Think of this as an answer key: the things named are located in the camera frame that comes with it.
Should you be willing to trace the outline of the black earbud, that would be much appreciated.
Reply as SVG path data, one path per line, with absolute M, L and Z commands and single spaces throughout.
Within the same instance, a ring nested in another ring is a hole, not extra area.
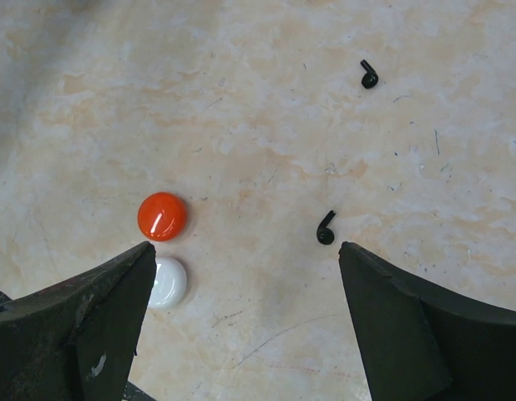
M 364 89 L 372 89 L 378 84 L 379 77 L 374 68 L 363 59 L 360 65 L 365 69 L 366 73 L 362 77 L 362 86 Z
M 335 211 L 329 211 L 316 229 L 316 239 L 322 245 L 329 246 L 335 240 L 335 235 L 329 227 L 335 215 Z

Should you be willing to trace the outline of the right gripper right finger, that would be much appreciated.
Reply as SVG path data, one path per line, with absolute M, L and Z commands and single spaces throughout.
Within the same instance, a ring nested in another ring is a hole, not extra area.
M 353 242 L 339 267 L 374 400 L 516 400 L 516 312 L 452 292 Z

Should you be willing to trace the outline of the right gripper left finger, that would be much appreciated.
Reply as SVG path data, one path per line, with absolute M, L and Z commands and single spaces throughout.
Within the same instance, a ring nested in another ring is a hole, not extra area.
M 0 291 L 0 400 L 149 400 L 129 373 L 155 273 L 144 241 L 25 297 Z

